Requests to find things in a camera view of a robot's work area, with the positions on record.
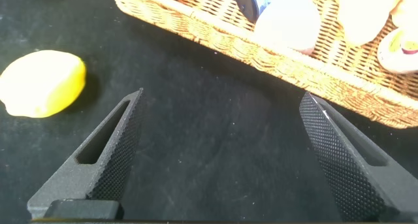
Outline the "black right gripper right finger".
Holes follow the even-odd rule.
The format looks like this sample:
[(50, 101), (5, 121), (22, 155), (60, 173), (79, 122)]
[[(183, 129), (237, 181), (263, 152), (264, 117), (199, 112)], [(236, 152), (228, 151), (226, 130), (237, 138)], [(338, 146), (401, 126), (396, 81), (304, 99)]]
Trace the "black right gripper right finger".
[(344, 221), (417, 222), (417, 179), (323, 99), (300, 116)]

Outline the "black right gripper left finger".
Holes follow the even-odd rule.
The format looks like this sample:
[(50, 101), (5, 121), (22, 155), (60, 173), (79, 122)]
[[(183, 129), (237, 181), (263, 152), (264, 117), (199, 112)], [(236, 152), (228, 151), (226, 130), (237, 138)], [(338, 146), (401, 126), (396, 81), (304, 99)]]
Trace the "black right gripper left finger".
[(145, 109), (144, 90), (125, 96), (27, 202), (33, 219), (56, 200), (119, 201), (123, 196)]

